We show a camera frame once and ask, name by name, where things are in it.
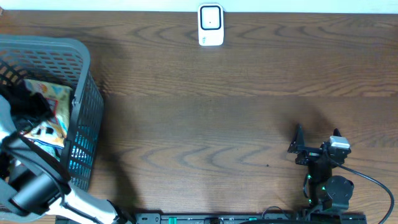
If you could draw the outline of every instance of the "colorful package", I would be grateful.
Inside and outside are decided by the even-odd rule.
[[[54,156],[55,150],[63,149],[63,140],[68,133],[72,89],[69,86],[37,80],[24,80],[24,82],[29,91],[44,96],[54,113],[52,119],[43,121],[25,137]]]

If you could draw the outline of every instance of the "gray plastic basket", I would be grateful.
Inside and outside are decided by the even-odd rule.
[[[77,40],[0,35],[0,84],[32,78],[74,89],[60,162],[83,190],[88,189],[103,114],[103,99],[89,66],[88,49]]]

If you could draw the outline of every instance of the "wooden table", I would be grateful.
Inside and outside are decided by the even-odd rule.
[[[398,16],[224,18],[221,47],[199,46],[195,13],[5,11],[0,33],[89,48],[105,100],[94,196],[131,211],[299,209],[306,167],[287,154],[298,122],[310,146],[340,128],[346,165],[398,195]],[[384,216],[383,189],[333,173],[355,184],[350,212]]]

